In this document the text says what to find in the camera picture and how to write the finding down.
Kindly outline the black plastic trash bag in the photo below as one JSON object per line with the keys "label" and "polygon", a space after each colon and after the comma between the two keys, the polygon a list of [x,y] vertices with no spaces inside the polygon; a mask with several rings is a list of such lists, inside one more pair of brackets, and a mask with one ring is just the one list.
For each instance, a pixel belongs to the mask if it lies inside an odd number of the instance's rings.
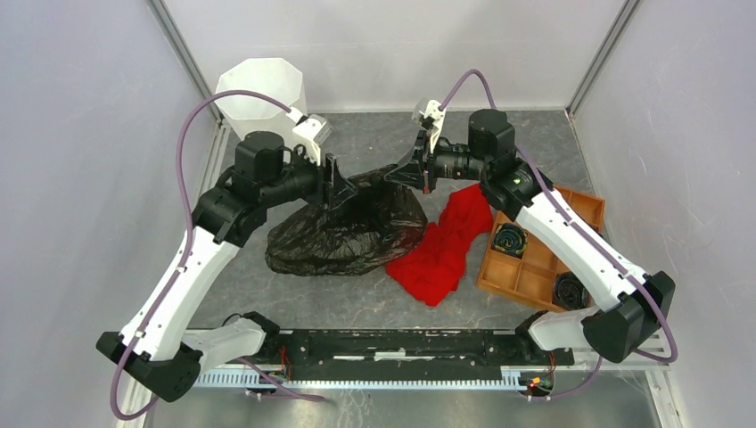
{"label": "black plastic trash bag", "polygon": [[413,251],[428,219],[411,189],[384,179],[389,169],[350,177],[357,194],[338,208],[306,205],[273,227],[267,266],[295,276],[361,276]]}

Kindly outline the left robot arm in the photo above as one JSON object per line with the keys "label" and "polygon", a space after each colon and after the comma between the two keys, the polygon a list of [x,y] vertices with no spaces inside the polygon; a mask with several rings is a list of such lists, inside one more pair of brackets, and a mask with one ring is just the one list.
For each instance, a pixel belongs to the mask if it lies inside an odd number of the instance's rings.
{"label": "left robot arm", "polygon": [[96,348],[166,402],[216,366],[245,357],[273,361],[278,327],[256,312],[198,335],[187,333],[189,322],[269,209],[303,200],[333,210],[356,194],[330,153],[315,163],[303,144],[288,148],[276,133],[249,133],[235,148],[234,164],[201,196],[182,247],[148,301],[120,331],[103,333]]}

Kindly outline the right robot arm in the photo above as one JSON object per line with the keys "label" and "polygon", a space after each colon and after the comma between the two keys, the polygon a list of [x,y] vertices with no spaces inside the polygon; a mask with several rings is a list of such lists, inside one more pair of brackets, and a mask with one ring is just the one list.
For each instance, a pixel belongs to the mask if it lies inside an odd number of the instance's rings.
{"label": "right robot arm", "polygon": [[589,347],[613,363],[636,353],[661,363],[678,359],[667,321],[676,285],[622,256],[568,206],[562,194],[515,142],[504,111],[482,109],[468,120],[467,141],[441,135],[445,112],[433,103],[413,113],[414,145],[386,174],[390,182],[432,192],[440,178],[476,180],[489,205],[538,238],[588,290],[588,309],[544,313],[522,323],[517,357],[537,364],[550,350]]}

